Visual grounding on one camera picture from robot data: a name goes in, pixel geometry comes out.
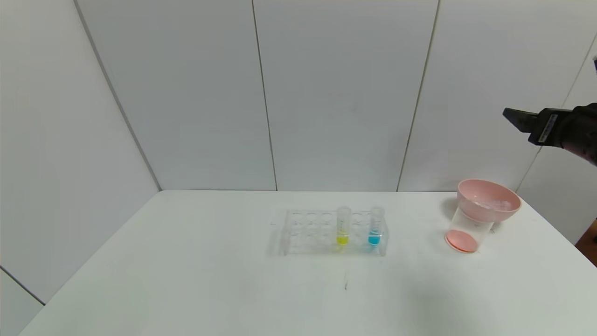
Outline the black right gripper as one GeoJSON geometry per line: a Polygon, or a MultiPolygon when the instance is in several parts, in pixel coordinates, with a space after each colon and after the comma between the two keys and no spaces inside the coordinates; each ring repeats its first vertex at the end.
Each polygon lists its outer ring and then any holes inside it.
{"type": "Polygon", "coordinates": [[[518,131],[531,133],[537,146],[560,147],[594,166],[597,163],[597,104],[574,109],[543,109],[540,113],[505,108],[502,112],[518,131]]]}

